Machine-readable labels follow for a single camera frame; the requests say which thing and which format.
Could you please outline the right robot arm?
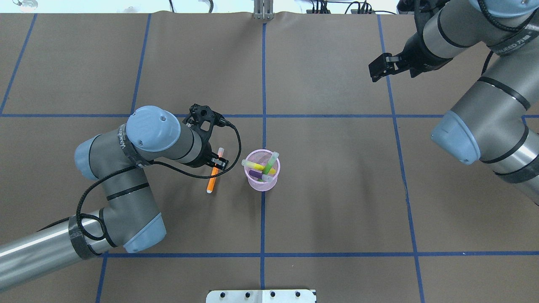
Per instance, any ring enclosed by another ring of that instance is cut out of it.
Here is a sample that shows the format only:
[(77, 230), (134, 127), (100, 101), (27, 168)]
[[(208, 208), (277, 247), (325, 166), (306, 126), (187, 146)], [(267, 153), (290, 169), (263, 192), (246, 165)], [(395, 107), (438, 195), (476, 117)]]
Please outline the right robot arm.
[(498, 59), (447, 111), (431, 139), (460, 162), (485, 163), (501, 180), (538, 203), (539, 137), (522, 121), (538, 102), (537, 0), (402, 0), (416, 33), (399, 54), (369, 64), (373, 82), (409, 71), (440, 69), (477, 43)]

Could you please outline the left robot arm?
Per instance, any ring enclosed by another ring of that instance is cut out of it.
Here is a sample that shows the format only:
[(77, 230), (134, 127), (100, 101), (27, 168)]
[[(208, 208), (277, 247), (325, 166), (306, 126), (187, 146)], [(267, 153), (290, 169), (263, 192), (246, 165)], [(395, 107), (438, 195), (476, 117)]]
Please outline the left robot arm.
[(162, 213), (147, 180), (145, 167), (160, 158), (188, 167), (216, 167), (225, 174), (233, 164), (214, 153), (213, 128), (237, 130), (223, 115), (194, 104), (179, 121), (158, 106), (142, 106), (116, 130), (80, 144), (74, 160), (93, 181), (70, 217), (1, 246), (1, 291), (99, 257), (114, 247), (138, 253), (167, 234)]

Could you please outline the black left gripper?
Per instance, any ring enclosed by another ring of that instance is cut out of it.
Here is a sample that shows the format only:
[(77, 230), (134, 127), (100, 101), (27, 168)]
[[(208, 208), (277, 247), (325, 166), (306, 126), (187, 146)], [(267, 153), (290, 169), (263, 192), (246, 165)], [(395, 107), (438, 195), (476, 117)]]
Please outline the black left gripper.
[(189, 151), (185, 155), (185, 165), (188, 167), (216, 167), (218, 170), (226, 170), (229, 165), (229, 160), (213, 154), (211, 145), (202, 142), (199, 135), (194, 135), (194, 142)]

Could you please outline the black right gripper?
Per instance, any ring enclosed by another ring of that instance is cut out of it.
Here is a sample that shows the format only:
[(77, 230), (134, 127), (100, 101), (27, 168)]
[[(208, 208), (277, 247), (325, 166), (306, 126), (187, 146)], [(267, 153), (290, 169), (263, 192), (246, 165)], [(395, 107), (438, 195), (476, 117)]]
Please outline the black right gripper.
[(411, 77), (416, 77), (425, 72), (441, 69), (451, 60), (453, 59), (433, 54), (425, 45), (423, 37), (415, 33), (407, 40), (400, 54), (382, 53), (368, 65), (368, 68), (371, 81), (377, 82), (383, 77), (406, 70), (410, 71)]

